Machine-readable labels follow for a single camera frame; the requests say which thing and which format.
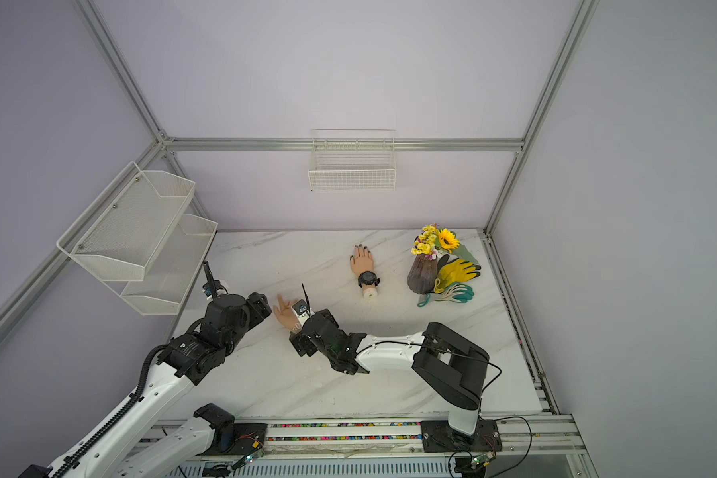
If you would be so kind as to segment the mannequin hand with white band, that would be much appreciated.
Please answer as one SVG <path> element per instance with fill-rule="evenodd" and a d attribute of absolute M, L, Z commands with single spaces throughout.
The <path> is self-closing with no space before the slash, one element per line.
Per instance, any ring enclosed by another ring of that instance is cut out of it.
<path fill-rule="evenodd" d="M 277 304 L 273 307 L 273 313 L 277 321 L 290 333 L 299 334 L 302 325 L 293 307 L 297 300 L 286 300 L 281 294 L 277 295 Z"/>

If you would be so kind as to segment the black wrist watch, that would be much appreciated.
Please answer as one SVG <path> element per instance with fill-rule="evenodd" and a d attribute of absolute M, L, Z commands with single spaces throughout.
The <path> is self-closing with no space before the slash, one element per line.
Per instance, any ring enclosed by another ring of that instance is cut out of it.
<path fill-rule="evenodd" d="M 374 271 L 364 271 L 364 273 L 358 275 L 358 286 L 360 288 L 376 288 L 378 284 L 380 284 L 380 278 L 376 276 L 376 273 L 374 273 Z"/>

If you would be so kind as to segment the mannequin hand with dark nails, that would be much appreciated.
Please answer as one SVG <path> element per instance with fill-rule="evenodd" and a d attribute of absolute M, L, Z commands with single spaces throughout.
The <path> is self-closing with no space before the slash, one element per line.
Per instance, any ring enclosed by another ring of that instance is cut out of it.
<path fill-rule="evenodd" d="M 376 271 L 374 270 L 374 256 L 368 246 L 362 244 L 356 245 L 353 254 L 350 256 L 350 267 L 354 275 L 356 276 L 358 283 L 358 276 L 364 271 Z M 378 296 L 378 287 L 366 287 L 360 288 L 362 290 L 362 296 L 366 300 L 376 298 Z"/>

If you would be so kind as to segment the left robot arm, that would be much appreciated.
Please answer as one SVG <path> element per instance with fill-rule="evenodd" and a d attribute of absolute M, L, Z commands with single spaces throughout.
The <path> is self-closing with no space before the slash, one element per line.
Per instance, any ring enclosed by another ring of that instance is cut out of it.
<path fill-rule="evenodd" d="M 50 465 L 30 465 L 23 476 L 112 477 L 127 470 L 135 445 L 177 400 L 222 366 L 250 330 L 274 315 L 296 332 L 310 314 L 307 299 L 270 306 L 263 294 L 212 294 L 202 318 L 147 354 L 137 386 L 111 413 Z M 203 406 L 180 432 L 137 454 L 135 471 L 157 476 L 217 444 L 230 448 L 236 441 L 234 422 L 222 408 Z"/>

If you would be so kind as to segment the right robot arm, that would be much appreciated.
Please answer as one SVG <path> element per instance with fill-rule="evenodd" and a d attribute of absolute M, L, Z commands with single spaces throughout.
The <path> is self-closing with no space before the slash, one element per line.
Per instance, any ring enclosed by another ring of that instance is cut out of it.
<path fill-rule="evenodd" d="M 302 315 L 299 321 L 302 330 L 290 334 L 299 356 L 320 353 L 333 370 L 348 376 L 411 370 L 451 405 L 449 428 L 460 435 L 475 434 L 491 366 L 480 346 L 436 322 L 420 333 L 384 338 L 344 332 L 327 309 Z"/>

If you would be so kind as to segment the purple glass vase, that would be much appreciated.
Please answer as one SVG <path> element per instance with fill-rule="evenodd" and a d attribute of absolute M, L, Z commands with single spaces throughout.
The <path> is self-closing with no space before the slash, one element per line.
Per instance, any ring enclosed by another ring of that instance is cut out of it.
<path fill-rule="evenodd" d="M 438 275 L 438 261 L 425 255 L 416 255 L 407 275 L 407 286 L 418 295 L 431 293 Z"/>

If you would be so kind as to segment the white mesh two-tier shelf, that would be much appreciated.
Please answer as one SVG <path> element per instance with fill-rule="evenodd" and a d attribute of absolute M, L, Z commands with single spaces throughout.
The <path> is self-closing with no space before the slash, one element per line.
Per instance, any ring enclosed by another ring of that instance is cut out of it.
<path fill-rule="evenodd" d="M 127 165 L 57 248 L 141 316 L 177 316 L 217 223 L 189 212 L 195 182 Z"/>

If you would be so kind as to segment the artificial flower bouquet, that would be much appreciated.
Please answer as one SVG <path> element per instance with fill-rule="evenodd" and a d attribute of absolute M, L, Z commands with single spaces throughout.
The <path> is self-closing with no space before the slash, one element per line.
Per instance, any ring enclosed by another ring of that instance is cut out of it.
<path fill-rule="evenodd" d="M 455 231 L 437 224 L 424 226 L 414 238 L 411 252 L 428 260 L 438 260 L 444 255 L 478 265 L 479 261 L 458 238 Z"/>

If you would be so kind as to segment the teal white work glove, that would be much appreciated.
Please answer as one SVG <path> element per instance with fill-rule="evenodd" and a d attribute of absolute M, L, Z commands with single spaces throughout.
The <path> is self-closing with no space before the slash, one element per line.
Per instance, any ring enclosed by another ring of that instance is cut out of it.
<path fill-rule="evenodd" d="M 473 289 L 467 284 L 453 283 L 443 292 L 431 292 L 429 294 L 420 295 L 418 297 L 418 308 L 425 307 L 432 302 L 451 302 L 456 304 L 464 304 L 470 302 L 474 298 Z"/>

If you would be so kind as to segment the aluminium frame profiles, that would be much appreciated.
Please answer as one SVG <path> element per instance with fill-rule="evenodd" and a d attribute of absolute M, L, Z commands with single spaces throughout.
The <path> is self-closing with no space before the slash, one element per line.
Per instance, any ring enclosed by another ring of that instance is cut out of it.
<path fill-rule="evenodd" d="M 542 412 L 490 273 L 462 307 L 418 308 L 416 230 L 492 216 L 535 129 L 581 1 L 0 1 L 0 330 L 49 257 L 64 274 L 0 346 L 0 475 L 46 464 L 131 391 L 153 346 L 202 316 L 193 262 L 156 313 L 58 242 L 132 163 L 168 165 L 218 225 L 209 249 L 232 293 L 309 295 L 349 332 L 442 322 L 501 378 L 486 415 Z"/>

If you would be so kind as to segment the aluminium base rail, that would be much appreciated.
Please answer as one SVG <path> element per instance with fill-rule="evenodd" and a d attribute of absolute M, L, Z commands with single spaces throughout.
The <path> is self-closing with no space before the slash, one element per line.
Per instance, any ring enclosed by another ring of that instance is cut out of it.
<path fill-rule="evenodd" d="M 571 416 L 483 420 L 472 438 L 444 421 L 408 419 L 237 422 L 229 440 L 209 423 L 153 426 L 110 467 L 90 452 L 84 477 L 443 476 L 518 477 L 542 470 L 595 477 Z"/>

